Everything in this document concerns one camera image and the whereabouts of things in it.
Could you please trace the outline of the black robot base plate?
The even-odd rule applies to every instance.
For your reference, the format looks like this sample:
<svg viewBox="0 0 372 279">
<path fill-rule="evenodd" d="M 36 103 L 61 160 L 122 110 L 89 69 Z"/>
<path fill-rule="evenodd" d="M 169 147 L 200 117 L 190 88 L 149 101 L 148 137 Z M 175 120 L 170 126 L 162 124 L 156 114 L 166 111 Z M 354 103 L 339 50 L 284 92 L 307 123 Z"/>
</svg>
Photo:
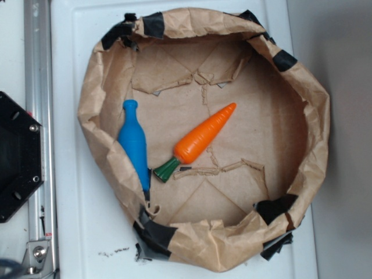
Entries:
<svg viewBox="0 0 372 279">
<path fill-rule="evenodd" d="M 1 92 L 1 223 L 44 182 L 41 131 L 39 122 Z"/>
</svg>

